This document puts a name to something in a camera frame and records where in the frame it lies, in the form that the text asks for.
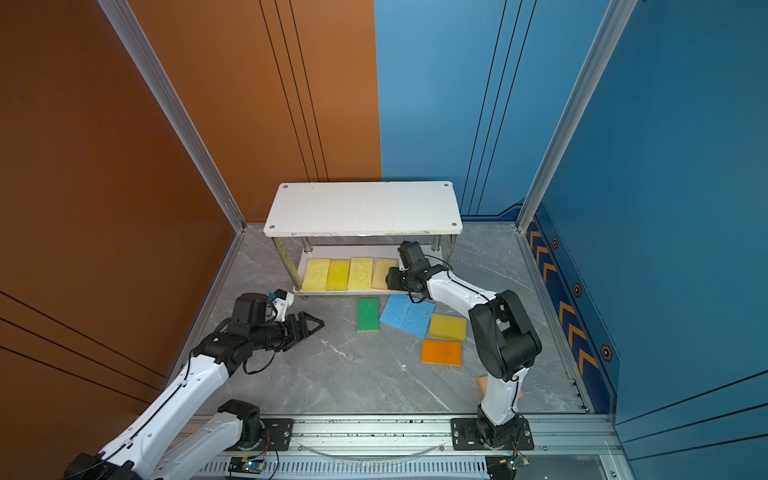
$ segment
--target sponge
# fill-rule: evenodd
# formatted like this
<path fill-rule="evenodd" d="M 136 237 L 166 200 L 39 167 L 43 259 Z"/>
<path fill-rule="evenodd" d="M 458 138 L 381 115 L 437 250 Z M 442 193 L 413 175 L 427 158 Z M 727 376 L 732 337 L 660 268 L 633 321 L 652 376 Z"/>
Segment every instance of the sponge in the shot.
<path fill-rule="evenodd" d="M 379 331 L 378 298 L 361 298 L 357 300 L 357 331 Z"/>
<path fill-rule="evenodd" d="M 462 344 L 459 342 L 424 339 L 422 344 L 422 362 L 462 366 Z"/>
<path fill-rule="evenodd" d="M 371 290 L 372 275 L 373 258 L 353 258 L 349 265 L 349 289 Z"/>
<path fill-rule="evenodd" d="M 326 290 L 340 291 L 347 290 L 346 285 L 349 281 L 349 260 L 331 260 L 328 266 L 328 281 Z"/>
<path fill-rule="evenodd" d="M 429 324 L 429 336 L 463 342 L 467 338 L 467 320 L 457 316 L 433 313 Z"/>
<path fill-rule="evenodd" d="M 434 303 L 413 303 L 407 295 L 390 295 L 379 321 L 423 338 L 434 311 Z"/>
<path fill-rule="evenodd" d="M 330 262 L 330 258 L 310 258 L 306 263 L 306 272 L 304 272 L 304 281 L 301 283 L 301 290 L 306 292 L 325 291 Z"/>
<path fill-rule="evenodd" d="M 389 273 L 389 268 L 397 266 L 397 260 L 393 258 L 377 258 L 376 268 L 373 269 L 373 278 L 371 286 L 380 290 L 388 290 L 386 287 L 386 274 Z"/>

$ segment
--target black mounting plate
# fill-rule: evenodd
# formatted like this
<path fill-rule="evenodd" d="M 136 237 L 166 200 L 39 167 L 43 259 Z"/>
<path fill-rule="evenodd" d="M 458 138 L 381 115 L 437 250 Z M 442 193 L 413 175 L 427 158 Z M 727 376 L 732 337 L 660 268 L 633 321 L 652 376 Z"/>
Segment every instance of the black mounting plate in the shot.
<path fill-rule="evenodd" d="M 291 435 L 293 435 L 293 419 L 261 419 L 264 424 L 264 434 L 270 434 L 270 452 L 286 452 L 290 445 Z M 266 447 L 266 439 L 260 440 L 251 449 L 240 450 L 233 446 L 229 450 L 242 452 L 247 455 L 251 452 L 262 452 Z"/>
<path fill-rule="evenodd" d="M 533 435 L 531 435 L 531 426 L 528 424 L 528 420 L 518 416 L 515 418 L 515 422 L 511 436 L 514 442 L 510 440 L 501 450 L 514 450 L 515 445 L 513 443 L 517 445 L 518 450 L 533 450 Z M 490 450 L 480 440 L 477 419 L 451 419 L 451 436 L 453 437 L 454 450 Z"/>

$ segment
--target shelf top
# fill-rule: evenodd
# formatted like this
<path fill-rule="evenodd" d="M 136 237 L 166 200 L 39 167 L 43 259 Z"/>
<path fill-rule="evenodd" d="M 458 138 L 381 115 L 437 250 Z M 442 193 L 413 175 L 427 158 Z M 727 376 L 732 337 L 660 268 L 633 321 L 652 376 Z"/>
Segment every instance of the shelf top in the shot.
<path fill-rule="evenodd" d="M 268 237 L 456 235 L 453 183 L 280 184 L 264 225 Z"/>

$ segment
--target green sponge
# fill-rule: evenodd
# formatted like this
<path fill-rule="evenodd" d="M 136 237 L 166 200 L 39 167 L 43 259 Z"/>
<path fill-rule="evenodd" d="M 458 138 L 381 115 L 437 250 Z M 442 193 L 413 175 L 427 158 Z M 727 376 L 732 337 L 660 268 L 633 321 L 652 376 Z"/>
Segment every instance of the green sponge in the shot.
<path fill-rule="evenodd" d="M 361 298 L 357 300 L 357 331 L 379 331 L 379 298 Z"/>

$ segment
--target blue sponge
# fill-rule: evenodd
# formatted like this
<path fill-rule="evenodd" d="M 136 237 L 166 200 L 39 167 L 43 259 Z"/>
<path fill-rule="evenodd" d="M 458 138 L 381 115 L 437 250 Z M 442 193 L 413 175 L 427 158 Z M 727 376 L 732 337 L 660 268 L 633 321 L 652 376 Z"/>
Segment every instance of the blue sponge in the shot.
<path fill-rule="evenodd" d="M 424 338 L 435 304 L 413 303 L 407 295 L 390 295 L 379 321 Z"/>

